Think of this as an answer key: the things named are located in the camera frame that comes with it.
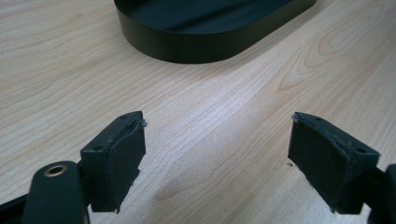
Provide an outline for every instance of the black bracket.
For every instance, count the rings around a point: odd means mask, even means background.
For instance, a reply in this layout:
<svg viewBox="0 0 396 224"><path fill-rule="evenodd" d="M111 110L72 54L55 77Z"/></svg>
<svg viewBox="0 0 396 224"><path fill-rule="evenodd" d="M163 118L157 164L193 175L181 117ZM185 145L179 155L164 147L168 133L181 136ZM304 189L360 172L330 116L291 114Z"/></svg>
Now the black bracket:
<svg viewBox="0 0 396 224"><path fill-rule="evenodd" d="M146 154L141 111L111 122L81 151L81 161L38 170L27 195L0 205L1 223L90 223L93 212L117 212Z"/></svg>
<svg viewBox="0 0 396 224"><path fill-rule="evenodd" d="M359 214L367 203L369 223L396 223L396 164L384 173L379 156L322 118L293 115L289 158L333 212Z"/></svg>

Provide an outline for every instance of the light wood surface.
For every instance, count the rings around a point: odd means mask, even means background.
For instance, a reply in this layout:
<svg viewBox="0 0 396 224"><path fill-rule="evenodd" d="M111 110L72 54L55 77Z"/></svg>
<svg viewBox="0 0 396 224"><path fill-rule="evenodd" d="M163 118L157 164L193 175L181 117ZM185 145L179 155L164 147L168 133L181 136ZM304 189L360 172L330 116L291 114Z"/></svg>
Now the light wood surface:
<svg viewBox="0 0 396 224"><path fill-rule="evenodd" d="M332 214L288 165L294 111L396 162L396 1L318 0L223 62L161 62L112 1L0 0L0 203L142 110L147 155L116 214L92 223L365 223Z"/></svg>

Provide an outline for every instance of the wood grain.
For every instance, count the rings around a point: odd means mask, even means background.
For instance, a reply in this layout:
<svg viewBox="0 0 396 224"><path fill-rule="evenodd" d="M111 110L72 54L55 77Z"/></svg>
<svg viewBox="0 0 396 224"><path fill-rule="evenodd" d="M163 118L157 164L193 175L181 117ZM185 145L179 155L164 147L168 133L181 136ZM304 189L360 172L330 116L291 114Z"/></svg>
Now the wood grain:
<svg viewBox="0 0 396 224"><path fill-rule="evenodd" d="M142 110L147 155L121 212L92 223L364 223L332 214L287 159L294 111L396 162L396 2L318 0L223 62L132 48L111 1L0 1L0 203Z"/></svg>

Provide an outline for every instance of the metal grommet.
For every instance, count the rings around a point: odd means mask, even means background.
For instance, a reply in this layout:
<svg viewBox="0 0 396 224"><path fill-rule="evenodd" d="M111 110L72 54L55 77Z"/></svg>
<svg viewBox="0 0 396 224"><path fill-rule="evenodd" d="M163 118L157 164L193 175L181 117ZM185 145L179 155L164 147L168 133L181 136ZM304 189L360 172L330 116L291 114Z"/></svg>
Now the metal grommet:
<svg viewBox="0 0 396 224"><path fill-rule="evenodd" d="M44 172L44 176L46 177L54 177L57 175L63 174L67 170L66 165L56 165L48 168L46 172Z"/></svg>

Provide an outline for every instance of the black tray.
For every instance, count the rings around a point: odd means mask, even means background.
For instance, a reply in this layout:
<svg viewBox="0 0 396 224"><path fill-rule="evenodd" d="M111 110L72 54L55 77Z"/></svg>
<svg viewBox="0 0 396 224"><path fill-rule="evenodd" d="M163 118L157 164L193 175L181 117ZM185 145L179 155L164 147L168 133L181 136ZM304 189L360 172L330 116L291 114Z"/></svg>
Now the black tray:
<svg viewBox="0 0 396 224"><path fill-rule="evenodd" d="M122 31L138 50L172 63L233 57L316 0L115 0Z"/></svg>

